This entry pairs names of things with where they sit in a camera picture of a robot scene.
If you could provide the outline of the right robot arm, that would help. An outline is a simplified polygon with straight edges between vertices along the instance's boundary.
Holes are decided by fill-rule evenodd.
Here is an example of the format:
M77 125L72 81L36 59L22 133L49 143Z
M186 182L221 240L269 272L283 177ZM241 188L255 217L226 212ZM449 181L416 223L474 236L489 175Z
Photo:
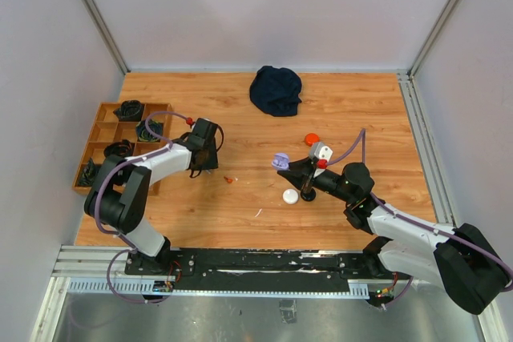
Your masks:
M372 192L374 180L364 163L348 163L339 174L316 158L288 162L276 156L272 165L303 200L323 191L345 203L344 214L354 228L374 235L363 250L369 276L395 272L424 280L474 315L512 289L511 268L477 227L431 223L398 210Z

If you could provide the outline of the black earbud case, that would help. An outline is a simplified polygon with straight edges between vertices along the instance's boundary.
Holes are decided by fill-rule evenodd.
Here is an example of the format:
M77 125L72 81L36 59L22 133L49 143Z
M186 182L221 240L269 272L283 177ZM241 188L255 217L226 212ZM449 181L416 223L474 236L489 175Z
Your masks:
M302 191L302 192L300 193L300 197L301 197L304 201L306 201L306 202L314 201L314 200L315 200L315 198L316 198L316 196L317 196L317 193L316 193L316 191L315 191L315 190L312 190L312 191L307 192L307 193L305 193L305 192L303 192L303 191Z

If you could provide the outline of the lavender earbud case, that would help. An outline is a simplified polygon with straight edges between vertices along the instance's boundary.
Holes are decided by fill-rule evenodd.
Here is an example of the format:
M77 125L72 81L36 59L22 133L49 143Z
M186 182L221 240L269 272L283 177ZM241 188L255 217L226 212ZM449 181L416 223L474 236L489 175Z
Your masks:
M277 171L287 171L289 169L289 157L285 153L276 153L273 156L272 167Z

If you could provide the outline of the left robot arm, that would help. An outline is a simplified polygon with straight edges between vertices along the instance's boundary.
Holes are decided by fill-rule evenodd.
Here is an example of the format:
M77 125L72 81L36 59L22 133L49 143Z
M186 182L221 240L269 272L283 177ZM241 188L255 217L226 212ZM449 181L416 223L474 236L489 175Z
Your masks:
M147 197L155 183L187 171L194 179L219 167L224 139L220 125L197 119L192 129L160 149L132 157L110 155L101 165L86 197L84 211L104 234L116 235L132 252L144 255L152 273L165 273L172 264L171 244L144 218Z

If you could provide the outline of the white earbud case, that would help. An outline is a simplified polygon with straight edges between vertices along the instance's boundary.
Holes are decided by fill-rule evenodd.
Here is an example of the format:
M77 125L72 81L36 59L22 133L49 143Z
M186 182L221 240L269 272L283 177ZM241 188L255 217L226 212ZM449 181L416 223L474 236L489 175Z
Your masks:
M299 198L299 193L294 189L287 189L282 194L282 199L289 205L296 204Z

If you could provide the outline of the orange earbud case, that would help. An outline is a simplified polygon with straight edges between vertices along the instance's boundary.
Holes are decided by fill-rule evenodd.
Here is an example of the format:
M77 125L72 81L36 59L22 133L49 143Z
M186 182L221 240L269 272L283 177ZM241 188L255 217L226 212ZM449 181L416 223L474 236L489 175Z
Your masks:
M304 137L304 142L307 146L311 147L313 144L320 141L320 137L315 133L308 133Z

